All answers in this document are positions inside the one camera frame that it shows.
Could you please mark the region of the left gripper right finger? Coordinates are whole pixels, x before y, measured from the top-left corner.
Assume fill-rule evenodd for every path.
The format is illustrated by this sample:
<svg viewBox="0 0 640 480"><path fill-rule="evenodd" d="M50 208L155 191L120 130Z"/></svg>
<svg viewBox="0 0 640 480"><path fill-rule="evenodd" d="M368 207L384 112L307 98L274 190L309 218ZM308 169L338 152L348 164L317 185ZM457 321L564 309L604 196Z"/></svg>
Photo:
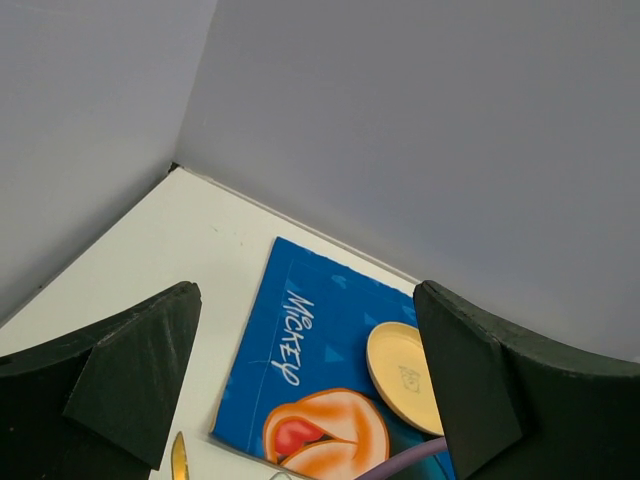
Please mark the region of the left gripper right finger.
<svg viewBox="0 0 640 480"><path fill-rule="evenodd" d="M635 479L639 367L549 339L444 286L413 301L460 479Z"/></svg>

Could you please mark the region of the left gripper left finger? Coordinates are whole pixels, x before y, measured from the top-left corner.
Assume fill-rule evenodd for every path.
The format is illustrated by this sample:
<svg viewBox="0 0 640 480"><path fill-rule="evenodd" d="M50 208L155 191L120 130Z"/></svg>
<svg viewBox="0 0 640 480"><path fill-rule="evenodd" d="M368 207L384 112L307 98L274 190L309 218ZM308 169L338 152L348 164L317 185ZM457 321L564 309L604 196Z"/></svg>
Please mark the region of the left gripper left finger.
<svg viewBox="0 0 640 480"><path fill-rule="evenodd" d="M180 282L1 359L4 479L146 479L161 466L201 311Z"/></svg>

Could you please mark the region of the gold knife green handle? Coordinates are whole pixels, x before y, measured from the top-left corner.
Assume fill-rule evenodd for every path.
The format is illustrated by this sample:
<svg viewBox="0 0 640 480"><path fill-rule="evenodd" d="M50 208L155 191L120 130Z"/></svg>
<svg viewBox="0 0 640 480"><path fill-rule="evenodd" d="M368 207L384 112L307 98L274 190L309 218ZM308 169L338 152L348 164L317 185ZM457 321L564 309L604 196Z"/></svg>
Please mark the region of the gold knife green handle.
<svg viewBox="0 0 640 480"><path fill-rule="evenodd" d="M182 431L174 439L171 449L171 473L173 480L189 480L189 466L186 445Z"/></svg>

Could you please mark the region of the yellow round plate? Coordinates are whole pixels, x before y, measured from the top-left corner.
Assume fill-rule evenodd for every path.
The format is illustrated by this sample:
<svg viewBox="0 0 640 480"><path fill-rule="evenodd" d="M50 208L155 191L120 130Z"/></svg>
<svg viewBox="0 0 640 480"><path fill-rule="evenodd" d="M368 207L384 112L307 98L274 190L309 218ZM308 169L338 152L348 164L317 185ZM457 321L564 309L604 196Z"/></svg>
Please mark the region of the yellow round plate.
<svg viewBox="0 0 640 480"><path fill-rule="evenodd" d="M377 392L398 417L427 434L444 435L417 328L400 322L377 325L367 339L366 362Z"/></svg>

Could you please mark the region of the blue Mickey placemat cloth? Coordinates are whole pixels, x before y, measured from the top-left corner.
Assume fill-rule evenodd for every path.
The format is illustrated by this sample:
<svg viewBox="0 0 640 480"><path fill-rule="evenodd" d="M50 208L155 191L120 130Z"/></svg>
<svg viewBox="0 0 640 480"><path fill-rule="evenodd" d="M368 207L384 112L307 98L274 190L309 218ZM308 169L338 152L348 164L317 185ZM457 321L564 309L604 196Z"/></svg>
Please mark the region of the blue Mickey placemat cloth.
<svg viewBox="0 0 640 480"><path fill-rule="evenodd" d="M389 321L416 327L407 294L277 238L213 438L310 479L354 479L433 440L386 404L370 376L368 338Z"/></svg>

